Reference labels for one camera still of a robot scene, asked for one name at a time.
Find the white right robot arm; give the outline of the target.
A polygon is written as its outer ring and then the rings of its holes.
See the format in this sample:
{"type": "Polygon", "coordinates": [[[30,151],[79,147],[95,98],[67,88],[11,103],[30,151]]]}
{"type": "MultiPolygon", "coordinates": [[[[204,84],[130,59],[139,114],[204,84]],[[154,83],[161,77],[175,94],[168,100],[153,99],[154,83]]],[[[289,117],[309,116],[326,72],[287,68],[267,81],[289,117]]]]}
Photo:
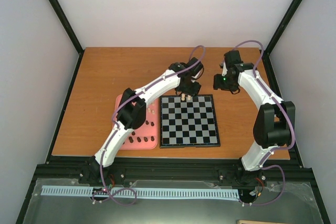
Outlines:
{"type": "Polygon", "coordinates": [[[238,50],[224,54],[221,74],[214,75],[213,88],[238,94],[244,89],[258,109],[253,127],[254,142],[241,158],[244,170],[262,169],[276,150],[286,150],[295,142],[295,105],[276,95],[253,63],[244,63],[238,50]]]}

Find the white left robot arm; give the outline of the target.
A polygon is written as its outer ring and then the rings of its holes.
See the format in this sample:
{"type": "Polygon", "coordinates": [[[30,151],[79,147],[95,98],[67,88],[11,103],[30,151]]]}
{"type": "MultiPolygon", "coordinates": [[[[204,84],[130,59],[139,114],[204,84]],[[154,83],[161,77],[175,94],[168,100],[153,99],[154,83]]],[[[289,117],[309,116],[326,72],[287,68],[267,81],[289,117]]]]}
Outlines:
{"type": "Polygon", "coordinates": [[[150,83],[132,90],[124,90],[119,106],[112,115],[113,127],[102,147],[89,159],[90,176],[97,183],[108,180],[115,156],[126,138],[146,120],[148,105],[164,93],[174,89],[182,94],[196,96],[201,85],[196,81],[204,66],[197,58],[187,63],[176,62],[150,83]]]}

